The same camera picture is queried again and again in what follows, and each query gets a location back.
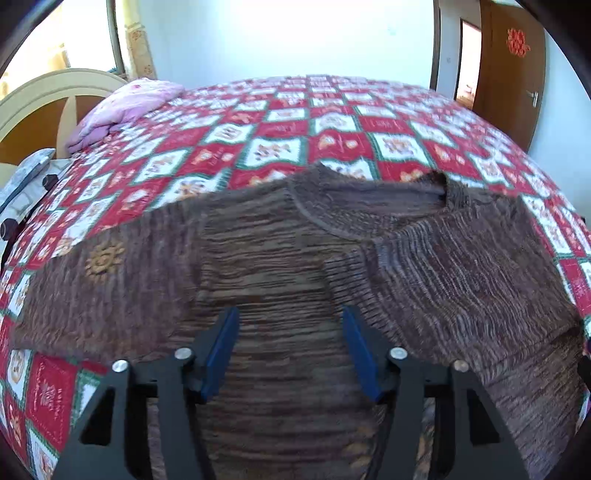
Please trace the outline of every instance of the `beige curtain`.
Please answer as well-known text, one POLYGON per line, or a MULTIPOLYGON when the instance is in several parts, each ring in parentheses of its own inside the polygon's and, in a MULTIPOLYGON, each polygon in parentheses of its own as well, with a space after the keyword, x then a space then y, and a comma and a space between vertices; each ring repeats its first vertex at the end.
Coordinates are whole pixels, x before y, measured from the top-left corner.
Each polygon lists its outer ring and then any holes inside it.
POLYGON ((116 0, 117 30, 128 80, 156 79, 148 34, 139 17, 137 0, 116 0))

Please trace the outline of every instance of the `patterned pillow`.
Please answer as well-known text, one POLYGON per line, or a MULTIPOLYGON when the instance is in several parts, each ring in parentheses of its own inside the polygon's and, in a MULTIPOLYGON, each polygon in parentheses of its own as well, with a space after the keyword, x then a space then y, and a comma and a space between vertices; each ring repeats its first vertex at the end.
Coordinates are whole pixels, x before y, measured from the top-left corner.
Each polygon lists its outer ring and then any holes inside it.
POLYGON ((51 160, 8 201, 0 213, 0 257, 8 257, 10 249, 21 231, 21 222, 29 215, 39 201, 63 177, 74 160, 51 160))
POLYGON ((0 212, 47 166, 55 153, 55 148, 43 148, 32 153, 20 163, 8 183, 0 191, 0 212))

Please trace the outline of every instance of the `doorway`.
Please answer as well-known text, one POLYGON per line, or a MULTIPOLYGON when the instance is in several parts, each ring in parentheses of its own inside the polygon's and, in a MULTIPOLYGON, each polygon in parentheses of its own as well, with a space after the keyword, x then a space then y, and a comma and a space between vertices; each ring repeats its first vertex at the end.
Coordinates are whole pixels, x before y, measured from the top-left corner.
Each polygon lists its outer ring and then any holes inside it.
POLYGON ((482 30, 460 19, 460 60, 457 71, 455 100, 472 110, 480 75, 482 30))

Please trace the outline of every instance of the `silver screw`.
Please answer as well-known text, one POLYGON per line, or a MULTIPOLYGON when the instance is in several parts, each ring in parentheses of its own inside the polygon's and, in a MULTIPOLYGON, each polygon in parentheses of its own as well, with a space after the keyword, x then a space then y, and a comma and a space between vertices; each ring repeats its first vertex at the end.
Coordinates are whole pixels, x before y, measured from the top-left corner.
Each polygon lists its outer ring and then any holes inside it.
POLYGON ((390 356, 395 360, 404 360, 408 357, 408 352, 404 348, 397 346, 390 350, 390 356))
POLYGON ((468 362, 466 362, 465 360, 456 360, 453 363, 453 368, 454 370, 457 370, 465 374, 468 370, 470 370, 470 365, 468 365, 468 362))
POLYGON ((117 372, 117 373, 121 373, 121 372, 125 372, 127 370, 127 368, 129 367, 129 363, 126 360, 117 360, 114 364, 113 364, 113 372, 117 372))
POLYGON ((193 351, 188 347, 179 348, 175 353, 174 357, 177 360, 186 360, 193 354, 193 351))

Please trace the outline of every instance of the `bed headboard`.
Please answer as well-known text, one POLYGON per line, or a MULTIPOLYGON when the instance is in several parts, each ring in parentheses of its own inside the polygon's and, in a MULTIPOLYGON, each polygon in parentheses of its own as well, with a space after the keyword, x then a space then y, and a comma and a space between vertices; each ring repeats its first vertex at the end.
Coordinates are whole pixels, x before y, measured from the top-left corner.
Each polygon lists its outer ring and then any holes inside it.
POLYGON ((74 127, 125 83, 108 72, 66 69, 41 75, 9 93, 0 102, 0 163, 18 165, 47 147, 57 150, 57 158, 68 158, 65 142, 74 127))

